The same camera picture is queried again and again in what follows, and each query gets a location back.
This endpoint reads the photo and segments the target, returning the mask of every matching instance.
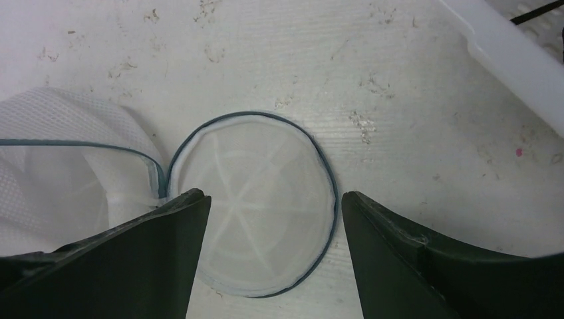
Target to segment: scuffed tabletop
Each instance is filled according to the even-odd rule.
[[[0,43],[1,99],[111,100],[167,160],[206,120],[276,112],[314,135],[341,193],[492,250],[564,248],[564,141],[433,0],[5,1]],[[245,299],[197,280],[188,318],[362,318],[342,220],[296,289]]]

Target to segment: white circular fabric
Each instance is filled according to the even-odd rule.
[[[202,128],[180,150],[169,196],[211,195],[198,276],[261,297],[297,284],[330,240],[335,196],[307,135],[280,120],[236,116]]]

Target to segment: blue trim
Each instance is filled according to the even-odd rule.
[[[132,150],[130,148],[122,148],[120,146],[112,146],[112,145],[92,143],[92,142],[82,142],[82,141],[16,140],[16,139],[0,140],[0,146],[89,146],[89,147],[92,147],[92,148],[110,148],[112,150],[120,150],[120,151],[131,152],[131,153],[137,154],[139,156],[142,156],[142,157],[152,161],[153,163],[155,163],[155,166],[156,166],[156,169],[157,169],[157,175],[158,175],[158,177],[157,177],[158,178],[158,194],[159,194],[160,198],[166,197],[166,190],[168,188],[168,180],[165,179],[164,171],[163,171],[162,167],[160,166],[160,164],[156,160],[147,156],[146,154],[143,154],[143,153],[136,151],[136,150]]]
[[[327,241],[327,244],[325,245],[325,247],[323,248],[323,250],[321,251],[321,254],[319,255],[319,257],[317,258],[317,260],[313,263],[313,265],[311,266],[311,268],[292,286],[284,288],[283,290],[280,290],[279,292],[275,292],[273,294],[268,294],[266,296],[260,296],[260,297],[254,297],[254,298],[268,298],[268,297],[273,297],[273,296],[278,296],[279,294],[283,294],[284,292],[287,292],[288,290],[291,290],[292,288],[296,287],[297,285],[301,284],[319,265],[319,263],[321,262],[321,260],[323,259],[323,257],[325,256],[325,253],[327,252],[327,249],[329,249],[329,246],[331,245],[331,240],[333,239],[333,235],[335,234],[335,229],[337,228],[337,217],[339,215],[339,191],[337,189],[337,181],[335,179],[335,175],[333,174],[333,171],[331,170],[331,166],[329,165],[329,161],[327,160],[327,158],[325,157],[325,154],[323,153],[323,150],[321,149],[321,147],[319,146],[319,144],[314,140],[314,138],[308,133],[306,132],[304,129],[302,129],[301,127],[299,127],[296,123],[293,123],[290,120],[287,120],[281,116],[278,115],[274,115],[274,114],[270,114],[270,113],[264,113],[264,112],[256,112],[256,111],[243,111],[243,112],[235,112],[235,113],[231,113],[231,114],[226,114],[226,115],[222,115],[220,117],[214,118],[213,120],[207,121],[206,123],[202,124],[199,128],[197,128],[196,130],[194,130],[185,140],[184,142],[182,142],[182,144],[180,145],[180,147],[176,150],[176,153],[174,154],[174,156],[172,157],[172,161],[170,163],[170,166],[168,167],[168,173],[167,173],[167,181],[170,181],[170,175],[172,173],[172,167],[174,166],[174,163],[176,162],[176,160],[178,159],[178,156],[180,156],[180,153],[182,152],[182,149],[184,149],[184,147],[186,146],[186,144],[188,144],[188,142],[190,142],[190,140],[192,138],[194,138],[194,136],[202,129],[207,128],[208,126],[217,123],[217,122],[221,122],[223,120],[227,120],[230,118],[234,118],[237,116],[264,116],[266,118],[271,118],[274,120],[278,120],[280,122],[284,122],[286,124],[289,124],[291,126],[293,126],[294,128],[298,129],[300,132],[304,133],[307,138],[309,138],[309,141],[313,144],[313,146],[315,147],[315,149],[317,150],[317,154],[319,155],[319,157],[321,158],[321,161],[323,163],[323,166],[325,167],[325,170],[327,171],[327,175],[329,176],[329,179],[331,181],[331,187],[333,188],[333,195],[335,196],[335,206],[334,206],[334,213],[335,216],[333,217],[333,225],[331,226],[331,232],[329,233],[329,240]]]

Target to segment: round mesh lid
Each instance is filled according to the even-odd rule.
[[[228,294],[264,297],[298,285],[333,234],[337,191],[313,139],[260,112],[216,118],[175,155],[170,197],[211,195],[198,276]]]

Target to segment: black cable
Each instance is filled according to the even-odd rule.
[[[514,17],[511,19],[512,23],[515,23],[515,25],[520,25],[524,22],[527,22],[528,20],[534,19],[540,15],[544,15],[547,12],[550,12],[554,9],[557,9],[559,7],[562,7],[564,5],[564,0],[557,0],[554,2],[551,2],[547,5],[544,5],[540,8],[534,9],[530,12],[527,12],[523,15],[520,15],[518,17]]]

